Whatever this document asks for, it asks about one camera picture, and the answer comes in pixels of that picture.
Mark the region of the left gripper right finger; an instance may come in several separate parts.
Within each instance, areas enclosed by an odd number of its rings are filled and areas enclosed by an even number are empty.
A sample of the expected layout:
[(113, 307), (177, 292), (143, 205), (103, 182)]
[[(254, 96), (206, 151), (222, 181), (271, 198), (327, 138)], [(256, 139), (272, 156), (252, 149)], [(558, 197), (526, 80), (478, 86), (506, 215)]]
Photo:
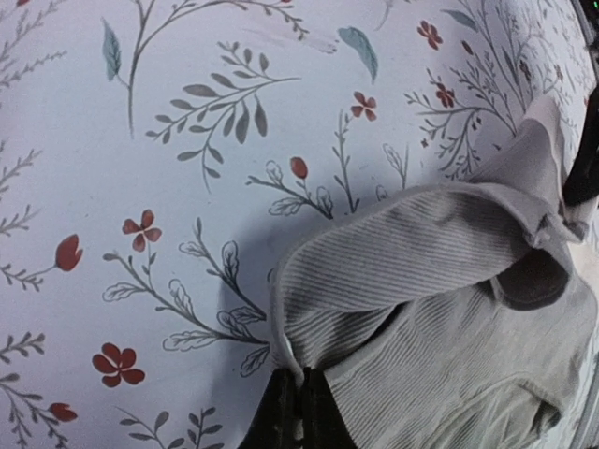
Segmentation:
[(302, 447), (357, 449), (322, 370), (305, 368), (301, 387)]

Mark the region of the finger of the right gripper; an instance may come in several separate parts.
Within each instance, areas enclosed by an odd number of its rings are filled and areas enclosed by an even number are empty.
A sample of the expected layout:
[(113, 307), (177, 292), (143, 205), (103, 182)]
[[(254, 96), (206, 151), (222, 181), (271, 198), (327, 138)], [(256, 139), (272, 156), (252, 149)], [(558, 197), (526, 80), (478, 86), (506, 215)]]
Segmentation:
[(562, 196), (568, 207), (598, 197), (598, 84), (588, 98), (577, 157), (562, 188)]

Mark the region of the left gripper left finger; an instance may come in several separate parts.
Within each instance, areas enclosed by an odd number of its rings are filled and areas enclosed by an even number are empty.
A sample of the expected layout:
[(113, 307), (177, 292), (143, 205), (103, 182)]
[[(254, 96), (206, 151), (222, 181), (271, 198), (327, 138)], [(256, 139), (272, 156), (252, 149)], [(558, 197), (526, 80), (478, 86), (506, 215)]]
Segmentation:
[(289, 369), (276, 369), (239, 449), (300, 448), (296, 440), (297, 389)]

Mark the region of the taupe underwear cream waistband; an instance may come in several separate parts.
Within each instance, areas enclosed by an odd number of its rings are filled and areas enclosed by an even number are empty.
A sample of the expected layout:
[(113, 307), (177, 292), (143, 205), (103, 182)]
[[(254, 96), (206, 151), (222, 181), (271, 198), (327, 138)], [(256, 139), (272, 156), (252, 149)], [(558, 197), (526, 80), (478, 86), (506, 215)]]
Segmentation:
[(300, 242), (271, 294), (278, 365), (324, 372), (360, 448), (528, 448), (570, 411), (598, 323), (592, 203), (535, 99), (468, 181), (401, 191)]

